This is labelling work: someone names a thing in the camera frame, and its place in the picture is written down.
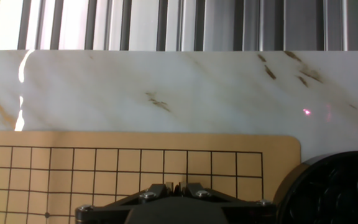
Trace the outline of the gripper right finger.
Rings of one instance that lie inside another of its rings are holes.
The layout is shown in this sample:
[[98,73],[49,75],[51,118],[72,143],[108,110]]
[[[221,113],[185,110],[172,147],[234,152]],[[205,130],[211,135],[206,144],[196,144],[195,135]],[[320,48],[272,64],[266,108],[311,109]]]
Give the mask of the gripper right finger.
[[182,197],[202,200],[223,211],[226,218],[276,218],[276,205],[269,200],[246,201],[213,189],[204,188],[200,183],[178,185]]

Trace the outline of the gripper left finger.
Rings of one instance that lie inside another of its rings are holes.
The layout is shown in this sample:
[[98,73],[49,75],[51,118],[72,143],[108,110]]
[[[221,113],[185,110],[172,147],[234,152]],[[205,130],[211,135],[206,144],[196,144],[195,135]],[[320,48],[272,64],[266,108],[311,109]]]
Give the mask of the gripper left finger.
[[172,196],[173,182],[152,184],[146,190],[101,207],[81,205],[75,209],[76,223],[125,223],[130,212],[139,205]]

